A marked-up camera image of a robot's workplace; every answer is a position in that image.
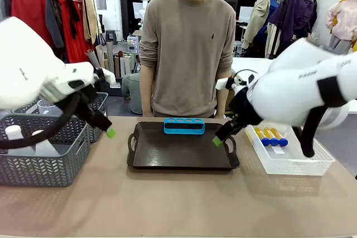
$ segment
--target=beige tabletop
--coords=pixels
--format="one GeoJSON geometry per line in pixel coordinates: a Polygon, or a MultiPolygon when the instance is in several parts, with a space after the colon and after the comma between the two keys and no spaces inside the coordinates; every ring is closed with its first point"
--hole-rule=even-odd
{"type": "Polygon", "coordinates": [[[241,132],[235,137],[241,167],[228,174],[135,171],[126,164],[127,138],[142,119],[110,119],[116,138],[102,135],[71,187],[0,187],[0,234],[357,234],[357,182],[338,162],[322,178],[267,175],[245,132],[241,132]]]}

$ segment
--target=gray plastic basket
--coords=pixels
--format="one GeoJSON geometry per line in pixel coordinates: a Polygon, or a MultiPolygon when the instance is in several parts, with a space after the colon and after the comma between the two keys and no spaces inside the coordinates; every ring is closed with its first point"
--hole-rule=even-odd
{"type": "MultiPolygon", "coordinates": [[[[5,129],[19,125],[24,137],[47,128],[56,117],[36,114],[10,114],[0,120],[0,139],[7,139],[5,129]]],[[[60,157],[8,156],[0,153],[0,185],[25,187],[68,187],[82,168],[89,152],[89,127],[78,118],[72,118],[52,138],[50,143],[60,157]]]]}
{"type": "MultiPolygon", "coordinates": [[[[105,114],[107,116],[107,98],[108,93],[98,92],[98,97],[89,104],[89,107],[91,107],[93,110],[98,110],[102,114],[105,114]]],[[[40,113],[37,107],[38,101],[39,99],[36,99],[35,101],[27,104],[25,107],[14,110],[13,113],[38,114],[40,113]]],[[[97,142],[101,133],[102,131],[99,128],[92,128],[91,126],[89,126],[90,142],[97,142]]]]}

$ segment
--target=white bottle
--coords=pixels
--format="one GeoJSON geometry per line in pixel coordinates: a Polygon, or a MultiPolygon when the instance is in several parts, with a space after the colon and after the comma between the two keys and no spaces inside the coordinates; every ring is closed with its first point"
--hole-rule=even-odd
{"type": "MultiPolygon", "coordinates": [[[[23,135],[21,133],[21,128],[18,125],[11,125],[5,129],[5,133],[9,140],[14,139],[23,139],[23,135]]],[[[18,148],[18,149],[9,149],[9,156],[35,156],[35,151],[31,146],[18,148]]]]}
{"type": "MultiPolygon", "coordinates": [[[[32,135],[36,135],[43,130],[38,130],[32,133],[32,135]]],[[[36,156],[43,157],[58,157],[60,154],[56,151],[55,147],[49,142],[49,140],[44,140],[43,142],[36,144],[36,156]]]]}

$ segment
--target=red garment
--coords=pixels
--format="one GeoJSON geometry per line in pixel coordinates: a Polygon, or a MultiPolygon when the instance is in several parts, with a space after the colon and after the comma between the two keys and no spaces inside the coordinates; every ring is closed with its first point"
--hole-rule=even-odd
{"type": "Polygon", "coordinates": [[[12,0],[11,16],[30,26],[52,48],[55,47],[46,26],[46,0],[12,0]]]}
{"type": "Polygon", "coordinates": [[[69,63],[74,64],[76,62],[89,61],[85,53],[89,49],[93,49],[93,46],[86,42],[84,39],[82,1],[73,1],[80,19],[79,22],[73,22],[77,30],[77,35],[75,38],[73,38],[71,32],[71,17],[68,4],[66,0],[59,0],[59,2],[62,9],[63,32],[65,36],[66,51],[68,54],[69,63]]]}

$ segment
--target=blue cap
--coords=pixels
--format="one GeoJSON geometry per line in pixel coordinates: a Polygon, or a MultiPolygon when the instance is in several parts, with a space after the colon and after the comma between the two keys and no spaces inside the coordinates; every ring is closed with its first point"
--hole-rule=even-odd
{"type": "Polygon", "coordinates": [[[279,141],[279,144],[280,144],[280,146],[281,147],[285,147],[286,145],[288,145],[288,140],[287,139],[281,139],[280,141],[279,141]]]}
{"type": "Polygon", "coordinates": [[[270,139],[264,138],[264,139],[262,139],[262,143],[263,143],[264,146],[269,146],[270,145],[270,139]]]}
{"type": "Polygon", "coordinates": [[[272,138],[270,140],[270,143],[272,146],[278,146],[279,145],[279,140],[277,138],[272,138]]]}

